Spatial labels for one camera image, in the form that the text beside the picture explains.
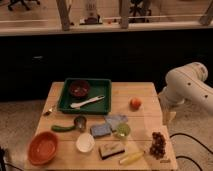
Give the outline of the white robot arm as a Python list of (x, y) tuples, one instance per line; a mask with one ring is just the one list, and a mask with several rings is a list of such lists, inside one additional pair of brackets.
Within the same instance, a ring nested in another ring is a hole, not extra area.
[(159, 93), (160, 103), (172, 108), (188, 99), (213, 115), (213, 88), (205, 84), (207, 77), (208, 70), (200, 62), (170, 70), (165, 76), (166, 86)]

